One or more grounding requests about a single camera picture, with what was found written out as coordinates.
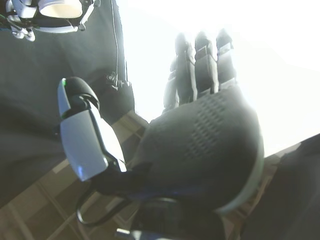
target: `white lamp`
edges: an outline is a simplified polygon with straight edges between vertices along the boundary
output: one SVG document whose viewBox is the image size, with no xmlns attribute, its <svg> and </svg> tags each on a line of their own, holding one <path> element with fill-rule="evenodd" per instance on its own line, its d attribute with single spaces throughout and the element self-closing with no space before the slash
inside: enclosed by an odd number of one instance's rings
<svg viewBox="0 0 320 240">
<path fill-rule="evenodd" d="M 82 4 L 79 0 L 39 0 L 42 15 L 51 18 L 74 19 L 82 15 Z"/>
</svg>

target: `black cloth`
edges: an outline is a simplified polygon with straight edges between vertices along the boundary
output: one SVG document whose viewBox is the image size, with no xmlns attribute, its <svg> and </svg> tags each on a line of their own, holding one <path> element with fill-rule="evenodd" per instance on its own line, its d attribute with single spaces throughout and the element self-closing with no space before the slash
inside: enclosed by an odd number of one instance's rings
<svg viewBox="0 0 320 240">
<path fill-rule="evenodd" d="M 57 87 L 77 76 L 97 93 L 101 115 L 112 124 L 134 108 L 133 93 L 106 85 L 116 70 L 116 43 L 111 2 L 101 1 L 86 31 L 68 34 L 35 32 L 35 42 L 0 32 L 0 207 L 65 158 L 53 127 L 60 122 Z M 114 2 L 118 42 L 118 76 L 125 79 L 123 34 Z"/>
<path fill-rule="evenodd" d="M 285 155 L 241 240 L 320 239 L 320 134 Z"/>
</svg>

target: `robotic hand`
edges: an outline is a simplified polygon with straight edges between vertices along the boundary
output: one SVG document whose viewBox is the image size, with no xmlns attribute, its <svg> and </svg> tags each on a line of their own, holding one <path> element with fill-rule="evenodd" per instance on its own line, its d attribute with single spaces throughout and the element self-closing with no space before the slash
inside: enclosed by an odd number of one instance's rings
<svg viewBox="0 0 320 240">
<path fill-rule="evenodd" d="M 33 30 L 71 33 L 86 29 L 85 23 L 101 0 L 6 0 L 0 14 L 0 29 L 12 31 L 17 39 L 33 42 Z"/>
<path fill-rule="evenodd" d="M 100 117 L 99 101 L 81 79 L 58 88 L 60 134 L 66 156 L 82 181 L 104 195 L 125 198 L 94 226 L 131 201 L 141 201 L 132 240 L 223 240 L 219 214 L 244 203 L 263 170 L 257 115 L 237 86 L 231 37 L 222 30 L 214 45 L 201 32 L 192 47 L 181 34 L 164 95 L 163 114 L 146 129 L 126 169 L 112 128 Z M 89 197 L 80 199 L 78 209 Z"/>
</svg>

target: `black cable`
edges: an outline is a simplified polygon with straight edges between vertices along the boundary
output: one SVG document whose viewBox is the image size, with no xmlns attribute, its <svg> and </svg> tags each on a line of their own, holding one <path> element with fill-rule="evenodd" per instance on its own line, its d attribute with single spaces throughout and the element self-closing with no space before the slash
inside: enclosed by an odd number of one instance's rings
<svg viewBox="0 0 320 240">
<path fill-rule="evenodd" d="M 119 213 L 122 209 L 124 209 L 126 206 L 128 206 L 131 203 L 129 199 L 125 199 L 122 202 L 118 203 L 118 205 L 116 205 L 112 210 L 110 210 L 106 215 L 101 217 L 99 220 L 87 222 L 83 220 L 83 217 L 81 214 L 81 207 L 86 202 L 86 200 L 88 200 L 88 198 L 93 194 L 93 192 L 94 192 L 94 188 L 92 187 L 92 185 L 90 185 L 90 187 L 84 192 L 84 194 L 79 198 L 78 202 L 76 203 L 76 217 L 81 224 L 87 227 L 96 227 L 109 221 L 117 213 Z"/>
<path fill-rule="evenodd" d="M 118 49 L 118 40 L 116 34 L 116 26 L 115 26 L 115 13 L 114 13 L 114 1 L 111 0 L 111 10 L 112 10 L 112 23 L 113 23 L 113 34 L 114 34 L 114 41 L 116 46 L 116 64 L 115 64 L 115 83 L 118 81 L 118 58 L 119 58 L 119 49 Z"/>
</svg>

